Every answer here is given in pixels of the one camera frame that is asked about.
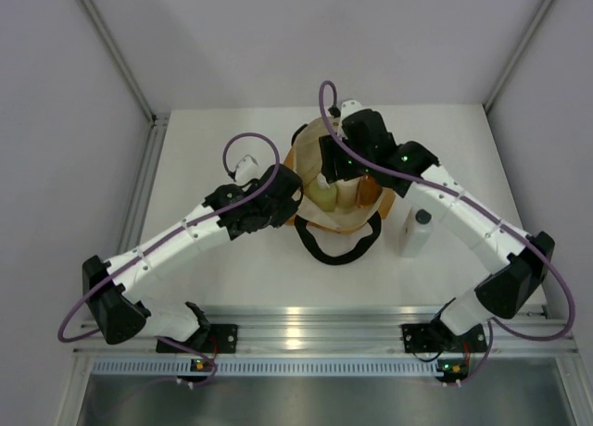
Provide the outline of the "beige cylindrical bottle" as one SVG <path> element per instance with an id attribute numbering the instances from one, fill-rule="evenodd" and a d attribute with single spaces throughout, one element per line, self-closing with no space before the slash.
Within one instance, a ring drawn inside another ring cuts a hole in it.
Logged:
<path id="1" fill-rule="evenodd" d="M 359 179 L 352 179 L 335 183 L 337 189 L 336 206 L 338 208 L 350 210 L 356 205 L 359 182 Z"/>

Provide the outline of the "yellow pump lotion bottle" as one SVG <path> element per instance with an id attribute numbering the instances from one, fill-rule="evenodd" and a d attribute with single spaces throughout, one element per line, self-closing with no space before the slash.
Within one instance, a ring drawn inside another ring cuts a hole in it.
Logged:
<path id="1" fill-rule="evenodd" d="M 309 183 L 306 192 L 309 200 L 320 210 L 334 212 L 337 201 L 337 187 L 334 183 L 329 183 L 321 173 Z"/>

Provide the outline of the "white bottle black cap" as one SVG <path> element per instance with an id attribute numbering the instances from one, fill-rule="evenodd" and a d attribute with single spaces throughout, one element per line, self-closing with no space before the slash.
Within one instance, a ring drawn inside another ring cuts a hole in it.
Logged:
<path id="1" fill-rule="evenodd" d="M 433 232 L 433 218 L 426 210 L 412 207 L 399 236 L 399 253 L 402 257 L 417 257 Z"/>

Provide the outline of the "orange bottle pink cap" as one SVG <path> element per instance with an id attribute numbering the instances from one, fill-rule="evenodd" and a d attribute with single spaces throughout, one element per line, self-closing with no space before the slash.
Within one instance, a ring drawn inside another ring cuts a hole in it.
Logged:
<path id="1" fill-rule="evenodd" d="M 357 194 L 357 206 L 358 207 L 369 207 L 375 204 L 375 202 L 381 196 L 383 188 L 377 183 L 377 181 L 371 176 L 364 176 L 360 179 L 358 194 Z"/>

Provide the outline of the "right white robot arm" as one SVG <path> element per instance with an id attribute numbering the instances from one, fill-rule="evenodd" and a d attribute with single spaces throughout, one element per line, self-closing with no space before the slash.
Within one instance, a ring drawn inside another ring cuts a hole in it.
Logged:
<path id="1" fill-rule="evenodd" d="M 422 144 L 399 144 L 381 114 L 354 102 L 353 110 L 322 112 L 322 173 L 331 182 L 372 176 L 379 185 L 425 210 L 453 233 L 488 275 L 454 297 L 429 324 L 433 342 L 452 349 L 465 333 L 492 318 L 510 320 L 545 280 L 554 241 L 499 218 L 461 187 Z"/>

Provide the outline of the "tan canvas tote bag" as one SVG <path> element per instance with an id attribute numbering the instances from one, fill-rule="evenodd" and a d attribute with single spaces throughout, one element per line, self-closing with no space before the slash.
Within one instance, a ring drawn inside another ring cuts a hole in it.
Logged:
<path id="1" fill-rule="evenodd" d="M 302 125 L 293 134 L 291 148 L 284 164 L 300 177 L 304 192 L 298 211 L 289 219 L 288 224 L 296 228 L 301 243 L 315 259 L 326 265 L 342 266 L 358 260 L 374 245 L 381 234 L 383 220 L 388 216 L 396 196 L 393 191 L 382 187 L 381 196 L 369 207 L 358 207 L 356 203 L 350 210 L 336 207 L 334 212 L 324 212 L 313 204 L 307 197 L 306 189 L 321 173 L 322 156 L 319 141 L 328 134 L 320 118 Z M 309 231 L 314 227 L 345 236 L 358 232 L 365 226 L 371 229 L 370 234 L 361 237 L 350 250 L 334 256 L 325 253 L 313 233 Z"/>

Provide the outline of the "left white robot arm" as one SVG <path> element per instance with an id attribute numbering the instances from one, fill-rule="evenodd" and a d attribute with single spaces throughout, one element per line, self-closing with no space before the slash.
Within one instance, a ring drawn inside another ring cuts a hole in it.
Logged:
<path id="1" fill-rule="evenodd" d="M 134 249 L 82 265 L 84 289 L 98 330 L 109 345 L 136 336 L 166 337 L 196 352 L 208 344 L 210 324 L 194 303 L 167 303 L 151 293 L 176 268 L 209 249 L 296 214 L 303 183 L 290 168 L 268 168 L 244 185 L 225 184 L 180 222 Z"/>

